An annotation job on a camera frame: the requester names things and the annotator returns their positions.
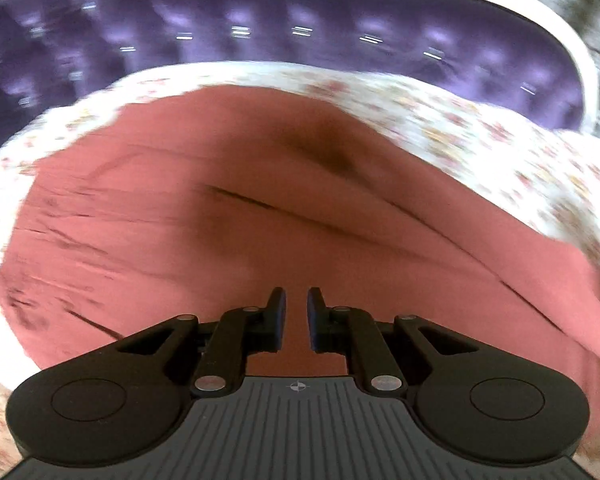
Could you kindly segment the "red pants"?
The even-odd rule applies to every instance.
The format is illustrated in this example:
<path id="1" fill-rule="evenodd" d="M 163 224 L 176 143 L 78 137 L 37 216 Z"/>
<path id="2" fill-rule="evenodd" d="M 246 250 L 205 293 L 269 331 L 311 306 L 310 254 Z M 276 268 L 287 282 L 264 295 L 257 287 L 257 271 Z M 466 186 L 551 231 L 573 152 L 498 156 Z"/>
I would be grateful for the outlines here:
<path id="1" fill-rule="evenodd" d="M 36 166 L 0 306 L 46 368 L 175 315 L 214 320 L 286 290 L 262 375 L 337 375 L 309 347 L 321 289 L 414 313 L 571 377 L 600 434 L 600 268 L 332 104 L 212 87 L 125 107 Z"/>

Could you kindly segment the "floral bed sheet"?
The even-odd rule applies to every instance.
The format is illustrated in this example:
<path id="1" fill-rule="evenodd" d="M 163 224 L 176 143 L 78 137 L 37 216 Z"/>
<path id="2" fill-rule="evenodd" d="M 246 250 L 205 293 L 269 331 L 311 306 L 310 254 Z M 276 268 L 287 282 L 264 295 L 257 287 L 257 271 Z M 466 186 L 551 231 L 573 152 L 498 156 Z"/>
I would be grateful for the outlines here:
<path id="1" fill-rule="evenodd" d="M 127 106 L 222 86 L 332 104 L 533 231 L 580 249 L 600 268 L 600 139 L 546 130 L 511 110 L 407 77 L 265 62 L 152 68 L 38 116 L 0 148 L 0 266 L 41 160 L 110 126 Z M 0 306 L 0 383 L 13 389 L 39 370 Z M 600 479 L 600 434 L 587 429 L 576 457 Z"/>

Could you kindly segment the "purple tufted headboard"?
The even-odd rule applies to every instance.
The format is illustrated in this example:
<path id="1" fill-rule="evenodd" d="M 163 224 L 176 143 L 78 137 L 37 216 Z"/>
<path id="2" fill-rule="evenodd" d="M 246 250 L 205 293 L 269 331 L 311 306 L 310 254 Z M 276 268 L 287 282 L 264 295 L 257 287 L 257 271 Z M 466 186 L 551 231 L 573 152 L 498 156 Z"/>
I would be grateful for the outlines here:
<path id="1" fill-rule="evenodd" d="M 0 147 L 125 76 L 218 61 L 404 75 L 583 133 L 600 105 L 588 48 L 539 0 L 0 0 Z"/>

